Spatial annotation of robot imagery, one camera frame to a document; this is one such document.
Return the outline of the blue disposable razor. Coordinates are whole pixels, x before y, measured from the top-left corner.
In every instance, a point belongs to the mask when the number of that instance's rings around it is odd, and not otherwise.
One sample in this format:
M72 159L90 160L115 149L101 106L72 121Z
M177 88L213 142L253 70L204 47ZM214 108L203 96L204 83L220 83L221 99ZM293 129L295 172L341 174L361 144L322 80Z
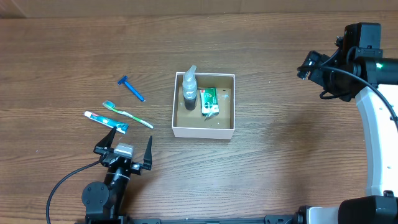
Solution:
M125 85L141 102L144 102L144 97L127 81L128 76L123 76L119 81L118 85Z

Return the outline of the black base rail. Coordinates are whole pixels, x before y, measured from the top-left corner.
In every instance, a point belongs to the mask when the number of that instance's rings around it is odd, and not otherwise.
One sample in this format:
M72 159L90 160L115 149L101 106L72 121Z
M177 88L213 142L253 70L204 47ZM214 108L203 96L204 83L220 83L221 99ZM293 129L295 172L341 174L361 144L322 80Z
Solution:
M82 223L111 223L111 224L293 224L292 215L266 215L262 218L214 218L214 219L184 219L161 220L158 218L133 219L122 217L119 220L94 220Z

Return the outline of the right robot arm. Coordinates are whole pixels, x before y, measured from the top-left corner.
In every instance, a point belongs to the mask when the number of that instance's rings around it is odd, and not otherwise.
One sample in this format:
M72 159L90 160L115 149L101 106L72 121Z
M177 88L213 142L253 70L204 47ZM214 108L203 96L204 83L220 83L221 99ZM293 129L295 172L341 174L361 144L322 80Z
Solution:
M320 85L321 99L355 101L366 146L366 195L337 207L302 206L290 222L397 223L397 59L383 56L379 23L347 25L335 44L332 56L310 51L297 76Z

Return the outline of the green white toothbrush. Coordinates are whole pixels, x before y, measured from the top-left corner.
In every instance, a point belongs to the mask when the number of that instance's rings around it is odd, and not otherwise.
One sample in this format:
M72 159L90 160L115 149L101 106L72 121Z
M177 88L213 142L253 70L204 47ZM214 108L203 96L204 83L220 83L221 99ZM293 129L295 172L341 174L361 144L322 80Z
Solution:
M154 128L153 125L149 124L148 122L144 121L143 119L140 119L140 118L138 118L138 117L126 112L126 111L117 110L115 104L113 102L111 102L111 101L106 100L105 102L103 102L103 106L105 108L107 108L108 110L110 110L110 111L113 111L113 112L115 112L117 114L121 114L121 115L126 116L128 118L131 118L131 119L137 121L138 123L143 124L144 126L150 128L150 129Z

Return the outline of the green soap bar pack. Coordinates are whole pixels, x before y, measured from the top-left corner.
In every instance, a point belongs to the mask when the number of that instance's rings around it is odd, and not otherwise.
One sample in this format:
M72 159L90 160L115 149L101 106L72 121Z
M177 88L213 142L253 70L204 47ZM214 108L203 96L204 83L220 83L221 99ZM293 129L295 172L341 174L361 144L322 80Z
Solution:
M206 118L216 116L220 112L217 94L216 88L205 88L200 90L201 113Z

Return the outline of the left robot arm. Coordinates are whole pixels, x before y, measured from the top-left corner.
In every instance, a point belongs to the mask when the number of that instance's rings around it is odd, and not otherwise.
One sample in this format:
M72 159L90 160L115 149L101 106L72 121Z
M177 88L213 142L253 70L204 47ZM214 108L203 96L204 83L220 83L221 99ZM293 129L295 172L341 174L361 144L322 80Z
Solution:
M133 223L129 215L121 213L127 185L131 175L152 169L152 138L148 140L143 162L139 163L132 160L132 145L119 143L111 147L115 134L113 128L93 149L100 155L99 163L108 170L104 181L92 182L82 192L85 223Z

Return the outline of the clear soap pump bottle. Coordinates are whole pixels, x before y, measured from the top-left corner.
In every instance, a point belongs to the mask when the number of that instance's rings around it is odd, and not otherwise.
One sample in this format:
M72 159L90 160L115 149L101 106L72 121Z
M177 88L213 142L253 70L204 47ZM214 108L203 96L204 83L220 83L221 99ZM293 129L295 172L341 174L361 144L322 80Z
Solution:
M196 107L197 99L197 80L195 76L197 66L192 65L183 75L182 91L185 107L192 111Z

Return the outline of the white green toothpaste tube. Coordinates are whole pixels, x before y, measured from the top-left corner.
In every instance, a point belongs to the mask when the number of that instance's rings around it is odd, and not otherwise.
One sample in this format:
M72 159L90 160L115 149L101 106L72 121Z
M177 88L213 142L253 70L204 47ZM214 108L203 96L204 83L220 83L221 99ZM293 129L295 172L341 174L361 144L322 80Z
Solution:
M107 118L105 116L95 114L90 111L85 111L84 116L86 116L87 118L89 118L97 123L105 125L109 128L116 128L116 131L119 133L122 133L122 134L125 134L129 127L129 125L127 123L122 123L120 121L116 121L116 120Z

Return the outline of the white cardboard box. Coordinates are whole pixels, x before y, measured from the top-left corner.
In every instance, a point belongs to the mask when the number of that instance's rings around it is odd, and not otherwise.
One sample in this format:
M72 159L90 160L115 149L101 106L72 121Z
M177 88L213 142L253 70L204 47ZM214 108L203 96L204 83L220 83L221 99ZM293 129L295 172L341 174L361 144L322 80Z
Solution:
M175 74L172 130L178 138L207 138L230 140L235 130L235 75L227 73L197 73L198 88L216 88L220 112L206 119L201 113L201 101L193 111L186 109L182 82L183 73Z

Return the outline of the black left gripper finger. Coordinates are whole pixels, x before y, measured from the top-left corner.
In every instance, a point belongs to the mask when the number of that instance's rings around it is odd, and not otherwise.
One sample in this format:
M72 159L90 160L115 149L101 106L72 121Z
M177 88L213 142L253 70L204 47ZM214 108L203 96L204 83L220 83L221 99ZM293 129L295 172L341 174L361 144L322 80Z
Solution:
M113 127L112 130L96 144L95 149L105 149L111 147L116 132L116 127Z
M143 167L152 167L152 136L150 136L143 158Z

